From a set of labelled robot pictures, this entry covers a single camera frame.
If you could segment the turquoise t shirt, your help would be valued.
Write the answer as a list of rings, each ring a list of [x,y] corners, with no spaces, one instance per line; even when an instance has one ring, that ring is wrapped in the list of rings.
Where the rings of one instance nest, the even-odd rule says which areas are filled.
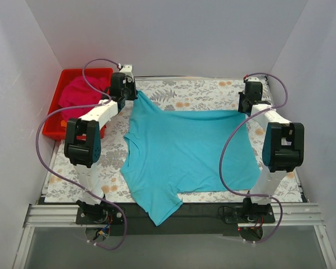
[[[260,169],[244,119],[233,110],[164,111],[138,93],[120,171],[155,225],[181,206],[181,193],[254,186]]]

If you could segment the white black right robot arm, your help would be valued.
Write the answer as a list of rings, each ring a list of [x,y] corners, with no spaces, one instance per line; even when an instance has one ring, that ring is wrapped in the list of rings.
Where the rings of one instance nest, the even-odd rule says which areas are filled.
[[[247,222],[263,222],[272,216],[272,196],[282,179],[301,166],[304,160],[305,127],[280,116],[270,102],[264,101],[260,79],[244,79],[245,88],[239,93],[238,112],[252,116],[264,130],[262,149],[263,169],[250,197],[242,202],[241,217]]]

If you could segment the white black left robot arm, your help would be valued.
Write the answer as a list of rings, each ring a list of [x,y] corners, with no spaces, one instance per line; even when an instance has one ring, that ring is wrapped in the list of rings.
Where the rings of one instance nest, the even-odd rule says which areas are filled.
[[[77,224],[124,224],[123,213],[102,201],[104,193],[99,186],[97,165],[101,156],[101,129],[124,108],[126,101],[137,99],[131,66],[125,65],[112,74],[107,93],[110,96],[103,96],[98,106],[67,123],[64,155],[74,166],[85,191],[76,201]]]

